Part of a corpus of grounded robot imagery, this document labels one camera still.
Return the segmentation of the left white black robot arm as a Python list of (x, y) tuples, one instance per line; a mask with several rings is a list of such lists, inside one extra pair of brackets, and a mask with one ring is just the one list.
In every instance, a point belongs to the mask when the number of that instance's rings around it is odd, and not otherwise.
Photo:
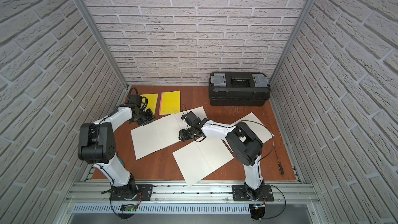
[(110, 181), (110, 200), (137, 200), (142, 194), (134, 176), (124, 168), (117, 157), (114, 131), (125, 122), (139, 126), (155, 120), (152, 110), (147, 109), (148, 99), (138, 94), (133, 87), (129, 90), (127, 101), (116, 110), (92, 123), (80, 127), (78, 158), (99, 169)]

